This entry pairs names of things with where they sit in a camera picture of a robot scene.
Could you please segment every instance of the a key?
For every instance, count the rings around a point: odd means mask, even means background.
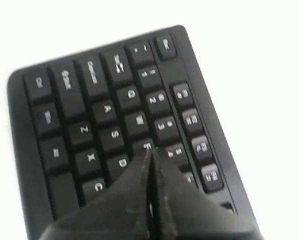
[[[92,105],[92,113],[97,125],[115,122],[117,116],[111,100],[104,100]]]
[[[132,82],[132,72],[125,51],[121,48],[102,54],[114,87]]]
[[[196,109],[191,108],[182,112],[182,119],[184,122],[185,130],[188,133],[188,135],[201,133],[203,129],[202,123],[198,111]]]
[[[174,98],[178,108],[185,108],[193,105],[193,98],[187,83],[173,86]]]
[[[91,148],[81,151],[74,158],[79,177],[101,172],[100,158],[96,149]]]
[[[162,87],[161,77],[158,68],[155,65],[139,69],[138,80],[141,89],[145,92]]]
[[[69,126],[70,143],[74,148],[87,145],[93,141],[90,123],[81,121]]]
[[[149,132],[147,119],[142,111],[124,117],[127,135],[134,138]]]
[[[170,35],[160,36],[156,39],[156,46],[161,60],[172,59],[177,55]]]
[[[134,85],[119,89],[117,91],[117,97],[118,104],[122,112],[141,107],[140,95]]]
[[[142,149],[152,149],[154,148],[152,138],[145,138],[139,141],[136,141],[132,144],[132,152],[135,154],[138,150]]]
[[[105,130],[101,130],[99,135],[102,149],[105,154],[120,150],[124,147],[123,136],[121,129],[118,126],[112,126]]]
[[[182,143],[171,145],[165,148],[169,159],[178,166],[178,168],[185,168],[189,165],[188,157],[185,153]]]
[[[69,165],[64,141],[60,136],[41,141],[40,153],[46,173],[51,173]]]
[[[59,118],[54,103],[34,106],[32,117],[39,137],[60,129]]]
[[[212,151],[205,135],[192,139],[191,144],[197,161],[204,162],[212,157]]]
[[[77,64],[88,99],[94,100],[107,96],[109,90],[99,57],[85,57],[79,59]]]
[[[145,99],[151,116],[160,116],[171,111],[169,100],[164,90],[149,93],[145,96]]]
[[[85,113],[78,79],[72,63],[52,67],[59,102],[66,119],[76,118]]]
[[[45,69],[28,72],[24,76],[24,83],[31,104],[51,97],[50,80]]]
[[[215,163],[202,167],[201,173],[207,193],[214,192],[223,187],[222,178]]]
[[[192,174],[192,172],[187,171],[185,173],[183,173],[184,178],[191,183],[192,185],[196,186],[195,180],[194,180],[194,176]]]
[[[107,166],[111,181],[116,181],[129,165],[129,157],[126,154],[111,157],[107,160]]]
[[[78,197],[70,172],[50,176],[49,190],[52,210],[56,219],[79,209]]]
[[[139,67],[154,62],[149,42],[139,42],[127,47],[132,66]]]
[[[154,121],[154,129],[158,144],[164,144],[179,138],[178,128],[172,116]]]
[[[87,181],[82,184],[82,190],[85,203],[87,204],[105,190],[105,182],[101,177],[95,180]]]

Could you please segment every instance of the white surface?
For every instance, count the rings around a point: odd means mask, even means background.
[[[176,24],[188,31],[263,236],[298,239],[298,3],[68,2],[0,0],[0,239],[26,238],[10,73]]]

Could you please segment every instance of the black object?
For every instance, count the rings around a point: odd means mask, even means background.
[[[128,170],[109,190],[80,211],[51,224],[40,238],[77,239],[263,238],[255,225],[212,203],[186,181],[161,148],[136,154]]]
[[[130,54],[128,49],[135,45],[141,46],[142,43],[149,44],[153,61],[148,53],[141,52],[139,58]],[[49,223],[92,201],[86,196],[101,197],[110,190],[115,178],[122,173],[110,170],[112,167],[107,162],[109,159],[127,155],[131,160],[141,149],[152,149],[154,146],[165,149],[179,143],[182,143],[188,161],[180,170],[183,174],[192,173],[193,177],[189,177],[192,185],[214,203],[221,206],[229,204],[234,214],[255,223],[190,41],[182,26],[162,29],[18,70],[10,77],[7,90],[29,239],[38,239]],[[156,92],[165,93],[169,109],[154,109],[150,114],[146,96]],[[54,107],[43,110],[45,105]],[[105,107],[107,111],[112,111],[108,117],[103,117]],[[35,109],[42,109],[42,112],[36,115]],[[202,130],[199,128],[192,134],[186,130],[182,117],[182,113],[189,109],[196,109],[202,124]],[[127,128],[124,119],[138,112],[144,113],[149,131],[131,134],[129,138],[128,129],[132,127]],[[53,124],[52,121],[56,119],[59,125],[51,127],[49,124]],[[43,121],[49,126],[39,131],[36,123]],[[164,124],[165,130],[159,129],[158,124]],[[43,154],[41,143],[57,137],[63,139],[65,148],[53,148],[50,143],[46,148],[52,149],[52,152],[47,156]],[[68,163],[57,162],[56,157],[50,154],[53,149],[55,155],[56,149],[65,149]],[[90,166],[90,171],[87,171],[79,165],[80,162],[76,162],[76,156],[90,149],[97,152],[99,165],[95,168]],[[217,183],[216,188],[211,187],[209,190],[201,169],[214,165],[222,185],[218,187],[220,183]],[[96,181],[101,179],[105,183],[103,190],[87,194],[90,193],[86,190],[91,183],[95,189]],[[68,184],[61,189],[64,182]],[[62,195],[58,197],[57,189],[66,191],[70,196],[65,198],[68,202],[61,204],[63,198]],[[58,210],[59,206],[66,204],[72,205],[65,210]]]

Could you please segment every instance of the keyboard frame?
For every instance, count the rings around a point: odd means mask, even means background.
[[[230,203],[235,214],[257,225],[187,32],[183,26],[177,25],[22,68],[12,73],[8,80],[7,96],[14,155],[28,239],[38,239],[45,227],[53,221],[53,215],[45,174],[40,159],[38,142],[30,115],[30,106],[25,92],[23,74],[38,67],[46,68],[62,61],[72,61],[89,54],[103,53],[109,49],[125,47],[142,40],[149,40],[150,45],[154,46],[154,37],[164,34],[171,35],[178,56],[168,61],[161,61],[158,57],[157,49],[152,47],[152,53],[160,71],[162,82],[165,84],[166,82],[163,76],[169,75],[171,78],[182,78],[183,81],[187,81],[189,84],[194,102],[196,103],[196,109],[201,117],[206,136],[212,148],[215,162],[223,178],[224,188],[215,193],[208,194],[208,196],[218,204]],[[171,97],[171,89],[167,86],[164,86],[164,89],[167,95]],[[176,114],[174,112],[174,109],[176,109],[174,101],[171,100],[170,105],[178,124],[180,136],[183,138],[185,133],[183,127],[180,125],[180,113],[177,112]],[[189,149],[188,143],[188,141],[183,141],[186,150]],[[188,152],[188,159],[189,163],[194,163],[191,152]],[[197,184],[199,190],[203,192],[200,179],[201,175],[197,173],[200,170],[201,168],[196,169],[193,167],[192,172],[195,178],[200,180],[197,181]]]

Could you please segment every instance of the keyboard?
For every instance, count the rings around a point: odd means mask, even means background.
[[[7,92],[29,239],[157,146],[202,194],[255,221],[182,26],[15,71]]]

